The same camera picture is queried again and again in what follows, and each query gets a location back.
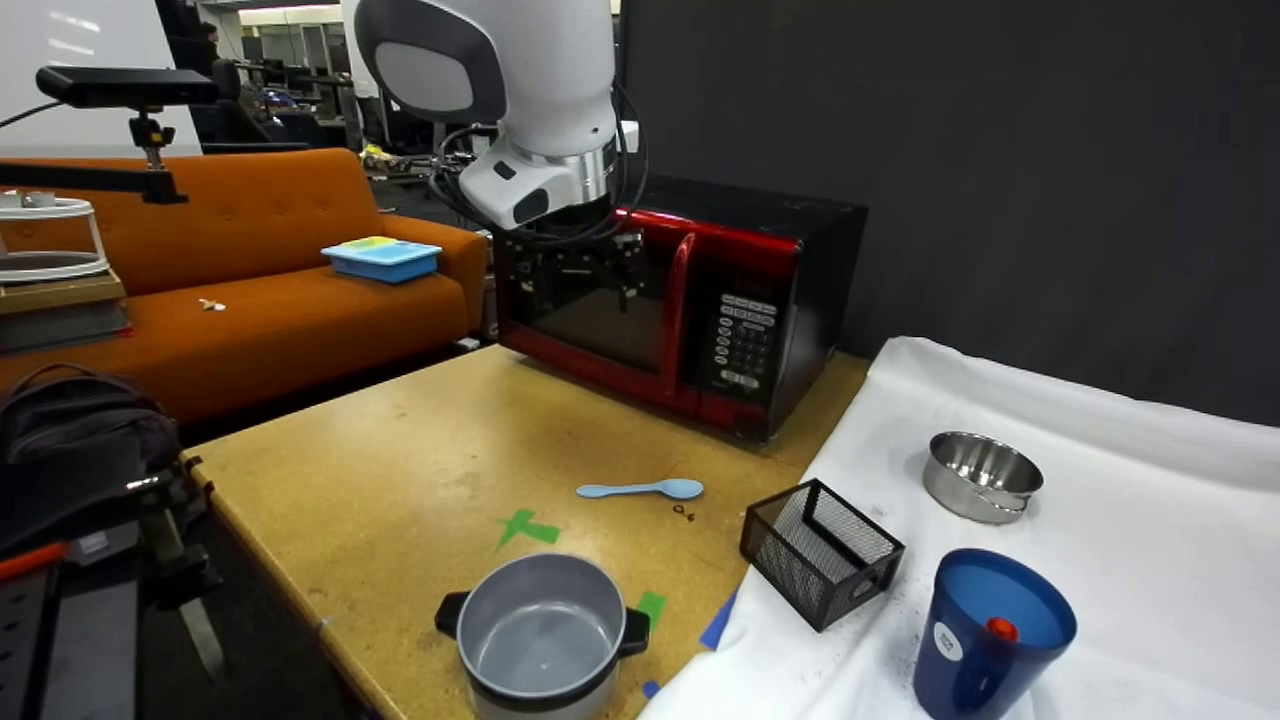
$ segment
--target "stainless steel bowl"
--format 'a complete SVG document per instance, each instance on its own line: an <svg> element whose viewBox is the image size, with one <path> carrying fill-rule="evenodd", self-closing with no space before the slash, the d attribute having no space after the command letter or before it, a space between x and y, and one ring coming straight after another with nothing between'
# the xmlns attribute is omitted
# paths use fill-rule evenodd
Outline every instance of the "stainless steel bowl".
<svg viewBox="0 0 1280 720"><path fill-rule="evenodd" d="M1039 468L1009 443L967 430L930 440L923 487L936 505L982 525L1012 525L1039 490Z"/></svg>

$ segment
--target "black bag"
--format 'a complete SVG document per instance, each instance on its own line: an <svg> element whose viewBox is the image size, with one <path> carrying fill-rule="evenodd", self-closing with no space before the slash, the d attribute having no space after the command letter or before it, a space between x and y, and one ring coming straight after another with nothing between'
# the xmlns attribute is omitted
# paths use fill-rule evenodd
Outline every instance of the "black bag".
<svg viewBox="0 0 1280 720"><path fill-rule="evenodd" d="M0 398L0 483L49 454L136 434L146 470L179 460L176 419L123 379L49 363Z"/></svg>
<svg viewBox="0 0 1280 720"><path fill-rule="evenodd" d="M123 379L53 363L0 395L0 552L202 498L176 419Z"/></svg>

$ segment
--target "white tablecloth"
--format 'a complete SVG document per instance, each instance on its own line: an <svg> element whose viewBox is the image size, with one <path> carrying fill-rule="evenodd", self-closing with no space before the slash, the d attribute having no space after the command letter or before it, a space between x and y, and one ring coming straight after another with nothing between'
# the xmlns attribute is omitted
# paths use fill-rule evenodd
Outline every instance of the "white tablecloth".
<svg viewBox="0 0 1280 720"><path fill-rule="evenodd" d="M988 527L934 505L923 450L949 427L996 434L1039 463L1043 490L1026 518ZM923 716L911 662L934 570L953 546L1015 554L1077 607L1077 643L1012 720L1280 716L1275 427L891 338L804 475L909 545L898 582L811 632L748 567L722 648L663 682L648 720Z"/></svg>

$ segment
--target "gray pot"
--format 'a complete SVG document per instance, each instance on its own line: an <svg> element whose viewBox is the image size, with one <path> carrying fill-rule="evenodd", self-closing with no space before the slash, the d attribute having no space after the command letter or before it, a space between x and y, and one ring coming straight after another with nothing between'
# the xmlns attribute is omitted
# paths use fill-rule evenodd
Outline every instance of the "gray pot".
<svg viewBox="0 0 1280 720"><path fill-rule="evenodd" d="M930 440L923 487L936 505L982 525L1012 525L1039 490L1039 468L1009 443L967 430Z"/></svg>
<svg viewBox="0 0 1280 720"><path fill-rule="evenodd" d="M602 716L615 660L648 648L648 615L580 554L541 552L446 597L435 628L457 640L480 720Z"/></svg>

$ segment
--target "pot handle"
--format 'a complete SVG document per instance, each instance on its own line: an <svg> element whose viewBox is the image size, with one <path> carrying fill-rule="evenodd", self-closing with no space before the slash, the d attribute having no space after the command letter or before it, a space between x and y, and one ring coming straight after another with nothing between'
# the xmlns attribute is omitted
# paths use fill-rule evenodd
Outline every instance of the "pot handle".
<svg viewBox="0 0 1280 720"><path fill-rule="evenodd" d="M457 615L463 612L472 590L447 590L435 607L435 632L457 634Z"/></svg>
<svg viewBox="0 0 1280 720"><path fill-rule="evenodd" d="M615 654L640 654L648 648L648 615L627 607L624 648Z"/></svg>

